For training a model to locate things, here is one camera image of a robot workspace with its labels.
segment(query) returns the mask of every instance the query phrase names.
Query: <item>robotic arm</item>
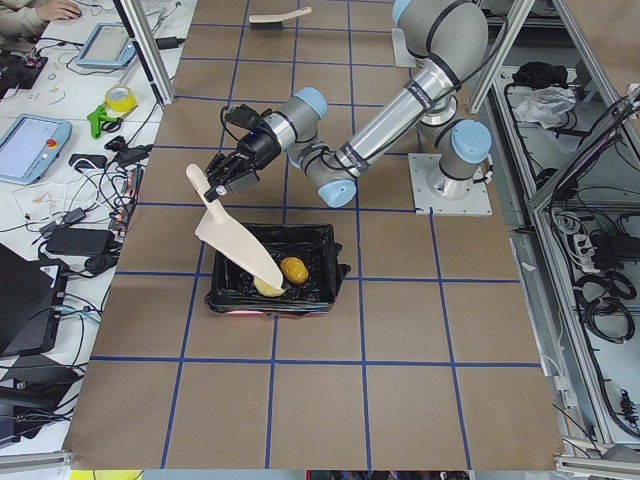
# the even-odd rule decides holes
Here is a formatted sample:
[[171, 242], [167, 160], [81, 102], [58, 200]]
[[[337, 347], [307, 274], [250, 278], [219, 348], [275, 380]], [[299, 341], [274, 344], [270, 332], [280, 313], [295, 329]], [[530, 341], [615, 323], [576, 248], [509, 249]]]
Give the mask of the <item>robotic arm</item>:
[[207, 169], [211, 200], [255, 183], [255, 171], [286, 150], [327, 205], [341, 207], [355, 195], [355, 180], [415, 126], [443, 152], [439, 168], [429, 175], [434, 192], [452, 199], [464, 196], [487, 157], [491, 136], [482, 124], [456, 117], [453, 94], [483, 60], [486, 20], [470, 0], [396, 0], [392, 16], [421, 65], [402, 91], [335, 152], [316, 138], [327, 107], [312, 88], [295, 94], [277, 112], [258, 116], [252, 111], [255, 124], [237, 122], [230, 112], [226, 119], [250, 133], [236, 152], [216, 156]]

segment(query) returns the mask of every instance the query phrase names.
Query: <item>person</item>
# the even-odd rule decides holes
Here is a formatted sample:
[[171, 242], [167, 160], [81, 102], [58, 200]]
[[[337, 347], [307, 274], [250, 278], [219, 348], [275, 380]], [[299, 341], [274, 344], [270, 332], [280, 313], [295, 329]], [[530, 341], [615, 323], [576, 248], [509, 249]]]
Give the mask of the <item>person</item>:
[[42, 35], [51, 20], [73, 20], [81, 15], [71, 0], [0, 0], [0, 36], [5, 40], [2, 49], [6, 50], [5, 44], [11, 41], [28, 45]]

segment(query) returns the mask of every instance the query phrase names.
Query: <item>white metal plate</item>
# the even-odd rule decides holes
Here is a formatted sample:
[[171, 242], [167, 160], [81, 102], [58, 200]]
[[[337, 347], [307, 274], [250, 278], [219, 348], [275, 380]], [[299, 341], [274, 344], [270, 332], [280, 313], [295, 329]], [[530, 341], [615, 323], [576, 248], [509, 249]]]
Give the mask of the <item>white metal plate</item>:
[[391, 29], [391, 42], [393, 43], [393, 58], [396, 62], [396, 67], [414, 68], [416, 66], [416, 59], [407, 50], [407, 46], [404, 41], [404, 32], [399, 28]]
[[[413, 203], [418, 215], [458, 215], [472, 217], [489, 217], [491, 202], [484, 183], [474, 184], [466, 197], [461, 200], [448, 200], [435, 195], [427, 186], [427, 173], [436, 167], [441, 155], [422, 153], [409, 154], [411, 169], [411, 185], [413, 187]], [[474, 175], [475, 179], [482, 178], [482, 173]]]

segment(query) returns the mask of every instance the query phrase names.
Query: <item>yellow potato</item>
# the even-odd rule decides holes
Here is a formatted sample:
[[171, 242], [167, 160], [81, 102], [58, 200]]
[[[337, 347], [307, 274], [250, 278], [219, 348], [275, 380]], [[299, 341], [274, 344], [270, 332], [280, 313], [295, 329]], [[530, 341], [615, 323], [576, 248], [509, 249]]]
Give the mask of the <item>yellow potato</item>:
[[298, 257], [287, 257], [282, 260], [280, 270], [294, 285], [302, 285], [309, 278], [309, 270]]
[[267, 282], [258, 277], [253, 277], [253, 284], [258, 290], [258, 293], [265, 297], [279, 297], [284, 293], [284, 288], [273, 288]]

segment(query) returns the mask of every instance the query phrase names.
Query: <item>sleeve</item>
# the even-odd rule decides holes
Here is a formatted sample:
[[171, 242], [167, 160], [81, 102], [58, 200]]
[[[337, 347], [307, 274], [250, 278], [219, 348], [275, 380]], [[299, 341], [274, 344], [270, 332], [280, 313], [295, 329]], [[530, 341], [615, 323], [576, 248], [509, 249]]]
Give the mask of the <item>sleeve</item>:
[[32, 37], [42, 34], [47, 22], [38, 17], [35, 8], [23, 7], [18, 11], [0, 4], [0, 35], [7, 38]]

